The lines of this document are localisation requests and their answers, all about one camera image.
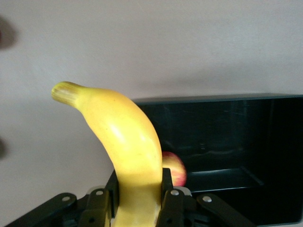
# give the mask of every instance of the black plastic container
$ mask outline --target black plastic container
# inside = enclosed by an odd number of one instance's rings
[[[187,169],[193,196],[220,196],[256,225],[301,221],[303,96],[137,100],[164,151]]]

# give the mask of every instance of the screw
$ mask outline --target screw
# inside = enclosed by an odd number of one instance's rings
[[[103,191],[96,191],[96,195],[103,195]]]
[[[171,190],[170,194],[172,194],[172,195],[179,195],[179,192],[177,190]]]
[[[68,201],[68,200],[70,200],[71,198],[69,197],[69,196],[65,196],[65,197],[63,197],[62,198],[62,202],[66,202],[66,201]]]
[[[211,202],[211,201],[213,201],[212,198],[210,198],[210,197],[207,196],[207,195],[206,195],[206,196],[203,196],[202,199],[203,199],[204,202]]]

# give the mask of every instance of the metal bolt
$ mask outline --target metal bolt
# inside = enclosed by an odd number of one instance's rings
[[[70,200],[71,198],[69,197],[69,196],[65,196],[65,197],[63,197],[62,198],[62,202],[66,202],[66,201],[68,201],[68,200]]]
[[[96,195],[103,195],[103,191],[96,191]]]
[[[172,195],[179,195],[179,191],[178,190],[171,190],[170,194],[172,194]]]
[[[207,195],[206,195],[206,196],[203,196],[202,199],[203,199],[204,202],[212,202],[212,201],[213,201],[212,198],[210,198],[210,197],[207,196]]]

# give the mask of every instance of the apple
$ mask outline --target apple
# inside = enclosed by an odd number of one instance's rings
[[[162,167],[169,168],[173,186],[184,186],[186,182],[186,169],[182,160],[169,151],[162,152]]]

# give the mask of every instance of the yellow banana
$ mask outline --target yellow banana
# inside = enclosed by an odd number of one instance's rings
[[[157,133],[143,111],[124,95],[60,82],[54,100],[78,109],[102,142],[119,182],[114,227],[154,227],[161,207],[162,154]]]

